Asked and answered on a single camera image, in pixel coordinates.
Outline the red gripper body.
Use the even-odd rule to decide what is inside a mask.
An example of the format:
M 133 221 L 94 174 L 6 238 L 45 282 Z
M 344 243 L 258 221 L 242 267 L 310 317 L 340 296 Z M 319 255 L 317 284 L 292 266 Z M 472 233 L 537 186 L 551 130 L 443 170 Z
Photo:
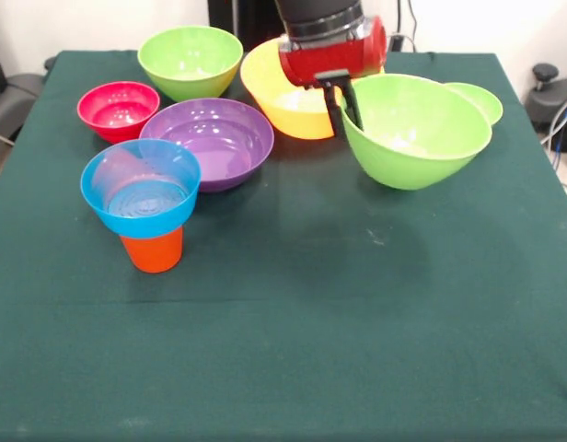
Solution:
M 339 41 L 316 41 L 316 46 L 278 42 L 278 56 L 287 79 L 298 87 L 315 87 L 318 76 L 358 78 L 380 71 L 387 57 L 386 30 L 379 16 L 365 17 Z

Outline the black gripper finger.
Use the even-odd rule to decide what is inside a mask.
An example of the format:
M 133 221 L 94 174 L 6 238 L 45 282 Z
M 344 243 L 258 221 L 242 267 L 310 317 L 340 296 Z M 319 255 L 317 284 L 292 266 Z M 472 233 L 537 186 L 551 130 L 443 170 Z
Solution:
M 350 80 L 343 80 L 341 82 L 341 91 L 345 100 L 345 109 L 349 119 L 358 129 L 362 129 L 363 122 L 352 82 Z
M 323 94 L 334 137 L 345 138 L 345 131 L 342 123 L 342 111 L 336 100 L 335 86 L 325 85 L 323 87 Z

